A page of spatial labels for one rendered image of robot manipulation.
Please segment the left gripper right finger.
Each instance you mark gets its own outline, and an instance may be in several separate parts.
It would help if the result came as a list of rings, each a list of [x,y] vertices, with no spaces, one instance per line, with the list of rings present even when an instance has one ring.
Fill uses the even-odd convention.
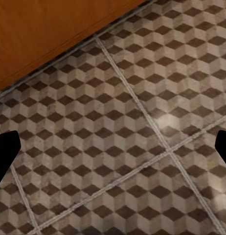
[[[215,148],[226,163],[226,131],[220,130],[216,137]]]

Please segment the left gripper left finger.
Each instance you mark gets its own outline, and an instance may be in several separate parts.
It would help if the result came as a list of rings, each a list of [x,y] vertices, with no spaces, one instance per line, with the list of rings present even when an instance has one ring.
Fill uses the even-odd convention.
[[[21,149],[16,130],[0,134],[0,182]]]

